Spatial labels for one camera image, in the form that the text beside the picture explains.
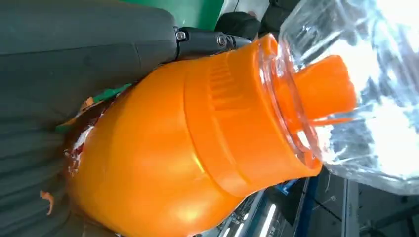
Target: metal frame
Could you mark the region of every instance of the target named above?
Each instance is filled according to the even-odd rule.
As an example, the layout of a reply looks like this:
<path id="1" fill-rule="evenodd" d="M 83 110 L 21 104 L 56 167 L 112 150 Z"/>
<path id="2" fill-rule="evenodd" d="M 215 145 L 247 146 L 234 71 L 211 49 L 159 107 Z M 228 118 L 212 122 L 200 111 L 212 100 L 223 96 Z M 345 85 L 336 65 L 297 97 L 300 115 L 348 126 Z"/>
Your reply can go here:
<path id="1" fill-rule="evenodd" d="M 343 182 L 341 237 L 359 237 L 358 207 L 358 183 L 345 179 Z"/>

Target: blue machine part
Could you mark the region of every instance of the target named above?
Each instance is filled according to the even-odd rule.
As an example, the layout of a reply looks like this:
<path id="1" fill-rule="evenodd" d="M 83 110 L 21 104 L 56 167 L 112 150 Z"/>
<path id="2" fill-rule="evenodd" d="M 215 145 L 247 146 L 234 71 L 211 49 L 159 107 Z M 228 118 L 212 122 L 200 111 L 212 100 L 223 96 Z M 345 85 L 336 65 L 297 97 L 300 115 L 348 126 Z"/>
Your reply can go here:
<path id="1" fill-rule="evenodd" d="M 288 195 L 288 190 L 298 181 L 298 179 L 292 179 L 283 183 L 277 184 L 274 187 L 281 191 L 283 194 Z"/>

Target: clear plastic bottle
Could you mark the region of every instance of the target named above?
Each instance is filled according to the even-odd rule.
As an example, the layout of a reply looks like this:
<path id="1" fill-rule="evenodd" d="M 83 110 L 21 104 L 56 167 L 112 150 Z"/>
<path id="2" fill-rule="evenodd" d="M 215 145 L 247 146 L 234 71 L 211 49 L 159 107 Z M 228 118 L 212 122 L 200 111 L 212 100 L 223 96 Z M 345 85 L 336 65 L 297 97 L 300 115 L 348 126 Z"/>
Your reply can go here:
<path id="1" fill-rule="evenodd" d="M 419 194 L 415 2 L 402 0 L 395 7 L 383 0 L 302 0 L 279 36 L 280 73 L 292 78 L 310 65 L 338 56 L 350 83 L 330 83 L 348 95 L 353 90 L 355 96 L 352 109 L 321 118 L 310 117 L 306 110 L 312 106 L 304 103 L 312 102 L 300 99 L 298 116 L 307 125 L 298 133 L 301 144 L 332 173 L 398 194 Z M 295 92 L 299 97 L 306 93 L 298 88 Z M 315 97 L 321 91 L 312 93 Z"/>

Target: bolt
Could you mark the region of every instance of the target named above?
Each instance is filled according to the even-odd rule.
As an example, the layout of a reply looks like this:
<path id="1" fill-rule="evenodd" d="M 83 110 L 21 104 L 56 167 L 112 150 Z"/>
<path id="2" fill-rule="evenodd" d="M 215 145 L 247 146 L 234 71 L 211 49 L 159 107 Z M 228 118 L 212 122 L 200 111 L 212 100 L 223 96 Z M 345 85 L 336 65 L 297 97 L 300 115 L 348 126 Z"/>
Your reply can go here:
<path id="1" fill-rule="evenodd" d="M 226 46 L 226 44 L 227 44 L 227 40 L 226 40 L 225 36 L 223 36 L 223 35 L 219 35 L 219 36 L 217 37 L 217 43 L 218 43 L 218 45 L 220 45 L 221 47 L 225 47 L 225 46 Z"/>
<path id="2" fill-rule="evenodd" d="M 185 40 L 186 39 L 186 33 L 183 31 L 176 32 L 176 39 L 177 40 Z"/>

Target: orange plastic shard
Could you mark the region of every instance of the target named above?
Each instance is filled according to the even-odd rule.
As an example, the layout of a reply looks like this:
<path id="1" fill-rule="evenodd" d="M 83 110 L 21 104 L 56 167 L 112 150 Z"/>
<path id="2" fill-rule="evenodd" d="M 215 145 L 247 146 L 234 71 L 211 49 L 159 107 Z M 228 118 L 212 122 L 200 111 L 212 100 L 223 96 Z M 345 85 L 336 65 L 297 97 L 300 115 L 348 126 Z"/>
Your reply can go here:
<path id="1" fill-rule="evenodd" d="M 40 198 L 49 201 L 49 211 L 46 214 L 47 216 L 51 215 L 52 213 L 52 209 L 54 207 L 54 196 L 51 195 L 51 193 L 49 192 L 45 192 L 45 191 L 40 191 Z"/>

